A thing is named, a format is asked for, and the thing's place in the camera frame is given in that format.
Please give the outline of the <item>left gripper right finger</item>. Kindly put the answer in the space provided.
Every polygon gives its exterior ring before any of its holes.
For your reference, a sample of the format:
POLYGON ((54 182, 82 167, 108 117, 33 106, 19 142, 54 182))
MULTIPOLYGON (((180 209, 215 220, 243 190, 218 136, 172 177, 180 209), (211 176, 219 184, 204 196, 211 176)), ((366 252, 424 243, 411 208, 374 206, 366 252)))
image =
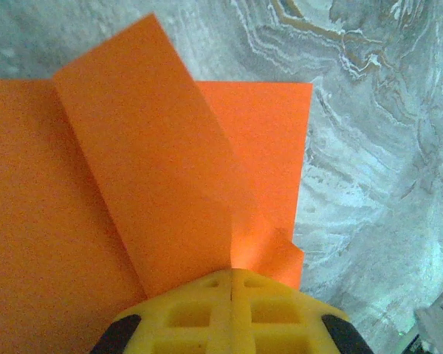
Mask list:
POLYGON ((371 353, 342 310, 252 271, 231 272, 232 353, 371 353))

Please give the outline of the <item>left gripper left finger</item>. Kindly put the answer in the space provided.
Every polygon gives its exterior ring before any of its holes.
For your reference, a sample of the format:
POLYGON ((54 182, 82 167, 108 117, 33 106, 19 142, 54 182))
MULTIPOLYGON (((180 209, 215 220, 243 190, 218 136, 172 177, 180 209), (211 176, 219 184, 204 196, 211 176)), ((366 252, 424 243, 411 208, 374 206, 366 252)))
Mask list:
POLYGON ((232 271, 216 271, 119 313, 96 353, 230 353, 232 271))

